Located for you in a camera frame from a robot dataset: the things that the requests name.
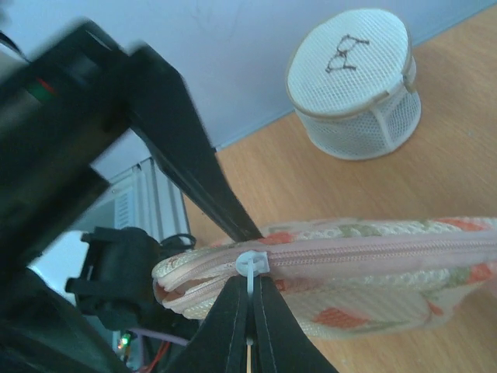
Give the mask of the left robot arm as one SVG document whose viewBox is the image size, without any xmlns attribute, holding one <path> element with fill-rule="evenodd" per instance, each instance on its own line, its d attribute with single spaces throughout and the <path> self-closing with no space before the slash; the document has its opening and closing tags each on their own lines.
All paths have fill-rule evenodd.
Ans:
<svg viewBox="0 0 497 373">
<path fill-rule="evenodd" d="M 109 187 L 92 162 L 134 131 L 237 242 L 261 236 L 225 179 L 181 74 L 82 20 L 1 81 L 1 370 L 125 372 L 31 263 Z"/>
</svg>

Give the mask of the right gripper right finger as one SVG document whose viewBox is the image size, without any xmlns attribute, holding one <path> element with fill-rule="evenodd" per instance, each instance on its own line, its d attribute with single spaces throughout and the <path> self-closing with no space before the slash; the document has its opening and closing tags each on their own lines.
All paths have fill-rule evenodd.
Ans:
<svg viewBox="0 0 497 373">
<path fill-rule="evenodd" d="M 337 369 L 304 334 L 269 277 L 254 280 L 254 372 L 326 373 Z"/>
</svg>

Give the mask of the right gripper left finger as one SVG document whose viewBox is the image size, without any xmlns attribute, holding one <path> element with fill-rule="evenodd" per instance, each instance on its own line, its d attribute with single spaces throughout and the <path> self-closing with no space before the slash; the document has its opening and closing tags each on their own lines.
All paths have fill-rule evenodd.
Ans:
<svg viewBox="0 0 497 373">
<path fill-rule="evenodd" d="M 247 279 L 231 277 L 185 350 L 166 369 L 176 373 L 247 371 Z"/>
</svg>

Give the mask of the white zipper pull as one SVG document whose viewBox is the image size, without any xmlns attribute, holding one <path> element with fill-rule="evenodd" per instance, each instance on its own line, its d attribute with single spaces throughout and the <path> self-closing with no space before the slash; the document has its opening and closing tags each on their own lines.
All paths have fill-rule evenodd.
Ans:
<svg viewBox="0 0 497 373">
<path fill-rule="evenodd" d="M 248 315 L 247 315 L 247 332 L 246 344 L 253 345 L 255 341 L 255 321 L 254 321 L 254 283 L 255 278 L 261 274 L 267 274 L 270 271 L 267 252 L 249 250 L 242 253 L 235 262 L 235 268 L 240 275 L 246 278 L 247 295 L 248 295 Z"/>
</svg>

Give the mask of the floral mesh laundry bag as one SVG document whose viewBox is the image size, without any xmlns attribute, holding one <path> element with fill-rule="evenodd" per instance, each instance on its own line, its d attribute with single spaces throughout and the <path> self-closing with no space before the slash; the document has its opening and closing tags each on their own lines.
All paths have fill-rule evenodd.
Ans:
<svg viewBox="0 0 497 373">
<path fill-rule="evenodd" d="M 463 299 L 496 286 L 496 220 L 320 220 L 274 225 L 261 239 L 225 240 L 161 260 L 155 294 L 204 319 L 238 260 L 266 266 L 305 334 L 344 339 L 439 326 Z"/>
</svg>

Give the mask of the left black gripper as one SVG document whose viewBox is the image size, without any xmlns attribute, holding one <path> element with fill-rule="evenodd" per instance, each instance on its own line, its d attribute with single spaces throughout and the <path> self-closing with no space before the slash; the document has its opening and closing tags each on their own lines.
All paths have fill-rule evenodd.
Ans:
<svg viewBox="0 0 497 373">
<path fill-rule="evenodd" d="M 236 242 L 262 238 L 182 76 L 146 44 L 84 21 L 1 84 L 1 250 L 42 250 L 106 191 L 92 163 L 130 127 L 159 169 Z"/>
</svg>

